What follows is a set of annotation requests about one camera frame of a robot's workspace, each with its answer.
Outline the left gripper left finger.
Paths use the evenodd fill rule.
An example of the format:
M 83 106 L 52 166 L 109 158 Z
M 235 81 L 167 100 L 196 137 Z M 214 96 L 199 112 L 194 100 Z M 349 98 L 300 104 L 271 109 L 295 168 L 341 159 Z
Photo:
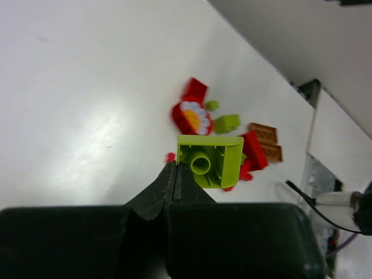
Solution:
M 175 161 L 166 163 L 157 178 L 124 206 L 145 221 L 156 219 L 173 198 L 176 172 Z

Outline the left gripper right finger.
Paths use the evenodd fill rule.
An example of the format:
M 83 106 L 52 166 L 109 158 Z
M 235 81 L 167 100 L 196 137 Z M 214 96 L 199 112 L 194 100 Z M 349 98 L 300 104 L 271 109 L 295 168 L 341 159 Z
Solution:
M 179 163 L 174 183 L 173 203 L 216 203 L 216 201 L 196 183 L 189 165 Z

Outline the lime green printed lego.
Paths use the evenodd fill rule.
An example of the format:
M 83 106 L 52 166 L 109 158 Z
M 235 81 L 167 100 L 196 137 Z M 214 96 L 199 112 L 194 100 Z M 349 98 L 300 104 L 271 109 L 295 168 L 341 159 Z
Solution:
M 178 135 L 177 163 L 186 163 L 202 188 L 225 189 L 239 180 L 242 137 Z

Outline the red white flower lego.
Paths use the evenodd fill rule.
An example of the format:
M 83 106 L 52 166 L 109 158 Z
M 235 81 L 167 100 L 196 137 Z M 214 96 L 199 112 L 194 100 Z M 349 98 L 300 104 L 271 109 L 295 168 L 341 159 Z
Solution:
M 171 118 L 183 135 L 209 135 L 213 129 L 210 114 L 195 101 L 181 101 L 171 110 Z

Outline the long red lego brick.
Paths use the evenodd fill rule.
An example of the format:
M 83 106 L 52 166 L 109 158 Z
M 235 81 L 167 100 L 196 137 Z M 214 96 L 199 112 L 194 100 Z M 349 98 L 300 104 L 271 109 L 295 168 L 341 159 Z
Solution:
M 245 134 L 240 135 L 244 139 L 243 153 L 246 156 L 246 160 L 250 163 L 250 171 L 263 170 L 268 166 L 268 161 L 258 137 L 254 131 L 248 131 Z

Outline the orange lego plate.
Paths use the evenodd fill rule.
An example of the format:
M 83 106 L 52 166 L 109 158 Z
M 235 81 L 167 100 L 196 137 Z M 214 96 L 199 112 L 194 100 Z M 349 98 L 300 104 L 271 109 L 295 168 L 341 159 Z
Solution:
M 254 131 L 260 142 L 260 145 L 269 162 L 282 163 L 282 146 L 278 144 L 277 129 L 259 123 L 249 123 L 249 131 Z

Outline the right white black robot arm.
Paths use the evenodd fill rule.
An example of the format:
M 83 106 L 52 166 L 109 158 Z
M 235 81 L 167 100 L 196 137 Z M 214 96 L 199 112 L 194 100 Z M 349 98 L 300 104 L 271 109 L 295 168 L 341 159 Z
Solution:
M 339 228 L 352 233 L 371 235 L 371 185 L 359 191 L 325 192 L 315 198 L 313 221 L 320 227 Z

